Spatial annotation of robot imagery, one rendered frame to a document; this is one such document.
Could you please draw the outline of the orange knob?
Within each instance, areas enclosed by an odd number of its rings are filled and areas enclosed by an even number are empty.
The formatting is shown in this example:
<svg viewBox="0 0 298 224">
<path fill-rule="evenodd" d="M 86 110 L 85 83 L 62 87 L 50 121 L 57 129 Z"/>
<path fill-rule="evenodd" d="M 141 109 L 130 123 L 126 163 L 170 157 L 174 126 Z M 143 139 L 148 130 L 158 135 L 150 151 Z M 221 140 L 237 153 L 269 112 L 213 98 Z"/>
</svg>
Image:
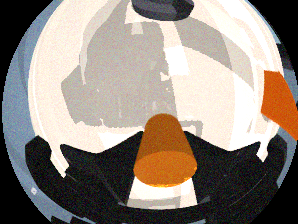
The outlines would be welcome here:
<svg viewBox="0 0 298 224">
<path fill-rule="evenodd" d="M 149 119 L 133 171 L 141 183 L 156 188 L 180 185 L 193 177 L 197 161 L 176 117 L 158 113 Z"/>
</svg>

